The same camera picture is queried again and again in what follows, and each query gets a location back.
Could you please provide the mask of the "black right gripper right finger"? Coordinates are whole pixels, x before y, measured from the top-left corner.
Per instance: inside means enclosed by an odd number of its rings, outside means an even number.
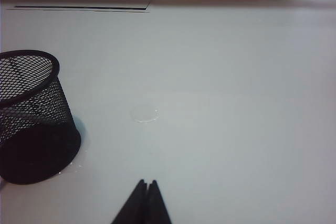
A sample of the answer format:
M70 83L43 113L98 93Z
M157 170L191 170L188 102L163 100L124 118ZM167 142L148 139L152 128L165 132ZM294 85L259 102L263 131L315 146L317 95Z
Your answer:
M146 193L143 223L172 224L156 180L150 183Z

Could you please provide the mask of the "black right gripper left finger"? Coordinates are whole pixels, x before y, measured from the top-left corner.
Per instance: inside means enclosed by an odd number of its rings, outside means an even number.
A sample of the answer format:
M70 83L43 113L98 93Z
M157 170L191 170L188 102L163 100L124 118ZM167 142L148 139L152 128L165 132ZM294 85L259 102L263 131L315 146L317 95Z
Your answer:
M143 223L147 183L141 179L115 216L112 224L140 224Z

